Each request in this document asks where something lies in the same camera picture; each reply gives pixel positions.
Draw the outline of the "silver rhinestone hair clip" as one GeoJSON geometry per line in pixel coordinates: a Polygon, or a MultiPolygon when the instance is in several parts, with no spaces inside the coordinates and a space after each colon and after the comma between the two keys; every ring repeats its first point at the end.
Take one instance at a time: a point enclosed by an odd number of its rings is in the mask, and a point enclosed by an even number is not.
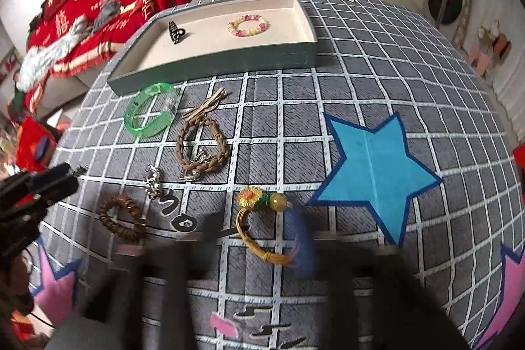
{"type": "Polygon", "coordinates": [[[151,164],[146,167],[143,179],[147,184],[146,193],[150,200],[158,199],[162,194],[160,177],[158,168],[151,164]]]}

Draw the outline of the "green translucent bangle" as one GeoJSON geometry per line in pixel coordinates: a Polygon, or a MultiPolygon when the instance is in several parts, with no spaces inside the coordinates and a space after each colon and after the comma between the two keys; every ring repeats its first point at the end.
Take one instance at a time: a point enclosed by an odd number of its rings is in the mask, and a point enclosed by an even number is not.
{"type": "Polygon", "coordinates": [[[134,138],[151,138],[168,128],[181,101],[181,90],[170,83],[155,83],[143,89],[128,104],[124,127],[134,138]]]}

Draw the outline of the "black claw hair clip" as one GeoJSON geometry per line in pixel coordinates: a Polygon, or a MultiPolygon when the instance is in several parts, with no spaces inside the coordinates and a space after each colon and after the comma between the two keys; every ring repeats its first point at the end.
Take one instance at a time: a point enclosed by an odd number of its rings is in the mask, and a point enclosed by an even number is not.
{"type": "Polygon", "coordinates": [[[168,23],[168,33],[173,44],[179,44],[181,38],[186,35],[186,30],[179,28],[173,20],[170,20],[168,23]]]}

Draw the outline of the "green jewelry tray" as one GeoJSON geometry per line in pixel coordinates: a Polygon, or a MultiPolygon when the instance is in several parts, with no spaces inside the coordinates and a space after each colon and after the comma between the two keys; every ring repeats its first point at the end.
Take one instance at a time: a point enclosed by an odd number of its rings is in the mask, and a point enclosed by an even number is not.
{"type": "Polygon", "coordinates": [[[318,39],[299,0],[220,0],[164,10],[111,59],[107,83],[119,96],[154,83],[221,74],[312,68],[318,39]],[[173,44],[168,23],[186,35],[173,44]]]}

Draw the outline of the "red gift box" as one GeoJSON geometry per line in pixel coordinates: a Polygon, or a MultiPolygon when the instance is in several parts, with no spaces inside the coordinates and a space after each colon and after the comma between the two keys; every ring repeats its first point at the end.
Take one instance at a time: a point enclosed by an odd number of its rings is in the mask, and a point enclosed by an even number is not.
{"type": "Polygon", "coordinates": [[[57,147],[56,138],[41,123],[26,116],[20,126],[15,164],[21,170],[43,172],[57,147]]]}

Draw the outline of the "grey checked tablecloth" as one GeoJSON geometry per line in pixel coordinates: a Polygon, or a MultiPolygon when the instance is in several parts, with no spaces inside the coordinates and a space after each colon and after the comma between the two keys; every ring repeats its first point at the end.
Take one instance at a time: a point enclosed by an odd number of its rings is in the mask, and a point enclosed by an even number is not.
{"type": "Polygon", "coordinates": [[[253,185],[305,203],[339,155],[325,118],[373,128],[398,114],[409,151],[443,179],[411,203],[402,254],[411,272],[476,344],[496,312],[502,248],[520,254],[524,211],[500,116],[482,82],[447,41],[403,7],[378,1],[299,0],[320,44],[314,68],[215,75],[181,84],[182,112],[217,89],[229,93],[212,117],[230,148],[218,171],[186,183],[175,161],[176,119],[153,138],[134,138],[123,115],[129,100],[106,75],[88,91],[54,162],[85,166],[77,193],[53,207],[41,233],[48,262],[80,260],[85,297],[111,265],[116,238],[96,211],[117,194],[144,208],[147,244],[180,238],[211,211],[233,227],[237,194],[253,185]],[[151,164],[162,194],[150,200],[151,164]]]}

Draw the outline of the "grey knitted garment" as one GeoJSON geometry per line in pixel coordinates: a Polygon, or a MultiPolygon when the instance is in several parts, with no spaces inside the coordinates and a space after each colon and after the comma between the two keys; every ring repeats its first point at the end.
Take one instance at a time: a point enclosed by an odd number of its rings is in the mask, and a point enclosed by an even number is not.
{"type": "Polygon", "coordinates": [[[81,41],[94,35],[116,18],[121,12],[122,4],[118,0],[107,0],[93,22],[85,15],[76,18],[66,33],[47,47],[33,46],[22,62],[16,88],[27,93],[58,60],[64,59],[81,41]]]}

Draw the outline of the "red plastic stool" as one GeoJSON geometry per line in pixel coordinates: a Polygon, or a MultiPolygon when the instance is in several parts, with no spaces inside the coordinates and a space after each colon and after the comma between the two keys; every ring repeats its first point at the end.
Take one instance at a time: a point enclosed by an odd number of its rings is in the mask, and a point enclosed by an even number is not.
{"type": "Polygon", "coordinates": [[[516,165],[525,170],[525,144],[520,144],[513,150],[516,165]]]}

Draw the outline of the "pink rocking horse toy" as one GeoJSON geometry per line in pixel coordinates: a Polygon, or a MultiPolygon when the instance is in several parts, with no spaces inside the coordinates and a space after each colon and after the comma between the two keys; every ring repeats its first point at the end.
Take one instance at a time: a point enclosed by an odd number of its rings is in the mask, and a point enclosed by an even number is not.
{"type": "Polygon", "coordinates": [[[481,25],[477,30],[477,38],[468,52],[468,63],[478,76],[486,77],[491,69],[505,61],[512,42],[501,31],[498,20],[490,25],[481,25]]]}

